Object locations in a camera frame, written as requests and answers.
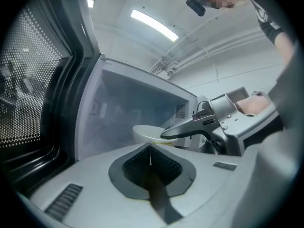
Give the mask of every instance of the sleeve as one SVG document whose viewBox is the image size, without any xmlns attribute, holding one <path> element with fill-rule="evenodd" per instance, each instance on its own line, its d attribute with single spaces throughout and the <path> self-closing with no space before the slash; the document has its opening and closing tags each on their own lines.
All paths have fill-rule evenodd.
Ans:
<svg viewBox="0 0 304 228">
<path fill-rule="evenodd" d="M 258 22 L 266 37 L 272 42 L 272 44 L 275 44 L 276 37 L 282 33 L 283 30 L 281 28 L 275 29 L 270 23 L 261 22 L 259 19 Z"/>
</svg>

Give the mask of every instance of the ceiling light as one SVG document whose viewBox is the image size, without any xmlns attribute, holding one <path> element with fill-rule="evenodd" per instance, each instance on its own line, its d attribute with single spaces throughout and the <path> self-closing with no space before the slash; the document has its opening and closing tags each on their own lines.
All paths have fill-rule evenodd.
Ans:
<svg viewBox="0 0 304 228">
<path fill-rule="evenodd" d="M 89 8 L 92 8 L 92 7 L 94 7 L 95 0 L 88 0 L 87 4 L 89 5 Z"/>
<path fill-rule="evenodd" d="M 133 10 L 131 17 L 158 30 L 159 32 L 164 34 L 166 37 L 168 37 L 170 40 L 172 40 L 173 42 L 178 39 L 178 36 L 173 31 L 171 31 L 170 29 L 165 27 L 163 24 L 161 24 L 157 20 L 151 18 L 148 15 L 145 15 L 144 13 L 141 13 L 137 10 Z"/>
</svg>

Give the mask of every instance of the cable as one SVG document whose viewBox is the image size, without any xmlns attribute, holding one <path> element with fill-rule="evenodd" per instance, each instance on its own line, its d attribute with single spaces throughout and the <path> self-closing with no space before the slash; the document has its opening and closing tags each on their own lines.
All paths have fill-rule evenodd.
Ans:
<svg viewBox="0 0 304 228">
<path fill-rule="evenodd" d="M 199 105 L 200 105 L 200 103 L 198 104 L 198 108 L 196 108 L 196 113 L 199 111 Z"/>
</svg>

